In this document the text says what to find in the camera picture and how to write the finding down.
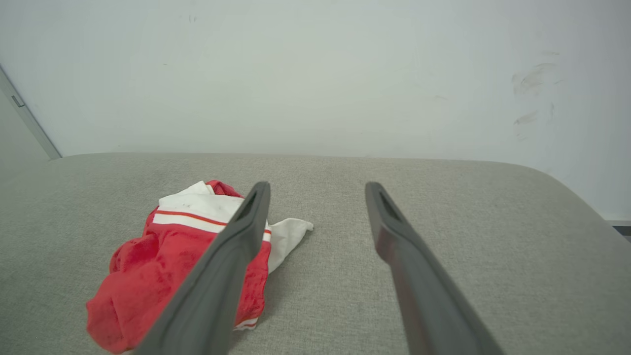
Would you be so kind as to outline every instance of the gray couch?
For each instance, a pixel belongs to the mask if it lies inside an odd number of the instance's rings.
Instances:
[[[448,160],[104,153],[0,186],[0,352],[101,354],[85,301],[158,199],[219,179],[271,183],[269,221],[315,225],[270,275],[232,354],[407,351],[363,187],[381,182],[508,354],[630,354],[631,243],[570,190],[517,165]]]

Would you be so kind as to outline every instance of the gray cushion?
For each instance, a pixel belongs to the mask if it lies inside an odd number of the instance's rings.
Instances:
[[[158,199],[219,179],[271,183],[270,222],[314,223],[270,275],[234,354],[405,353],[363,187],[381,182],[509,354],[629,353],[631,243],[553,178],[444,160],[105,153],[0,186],[0,352],[100,354],[85,301]]]

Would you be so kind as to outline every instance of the red stripe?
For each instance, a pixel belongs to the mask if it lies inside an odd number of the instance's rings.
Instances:
[[[204,222],[208,222],[208,223],[212,223],[212,224],[216,224],[218,226],[227,226],[227,223],[224,222],[219,222],[218,220],[214,220],[214,219],[210,219],[210,218],[206,218],[206,217],[202,217],[199,215],[194,215],[194,214],[190,214],[187,212],[173,212],[173,211],[161,211],[161,210],[157,210],[156,211],[157,214],[161,214],[161,215],[183,215],[185,217],[190,217],[190,218],[195,218],[195,219],[199,219],[199,220],[203,220]],[[270,233],[272,234],[272,231],[270,231],[269,229],[265,230],[265,233]]]

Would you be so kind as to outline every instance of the red and white cloth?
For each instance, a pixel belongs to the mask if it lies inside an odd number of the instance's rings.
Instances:
[[[202,181],[160,199],[143,236],[112,256],[110,274],[86,303],[87,331],[115,354],[134,349],[171,300],[243,198],[219,181]],[[266,225],[259,254],[248,265],[235,330],[252,329],[265,307],[268,274],[274,271],[313,224],[286,219]]]

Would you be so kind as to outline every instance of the red cloth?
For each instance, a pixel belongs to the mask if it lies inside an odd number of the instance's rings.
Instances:
[[[206,184],[216,195],[241,197],[219,181]],[[139,345],[216,236],[181,224],[155,224],[156,210],[147,217],[143,236],[126,242],[114,253],[110,274],[86,303],[88,333],[115,354]],[[270,243],[263,242],[247,267],[235,325],[256,319],[265,307],[270,251]]]

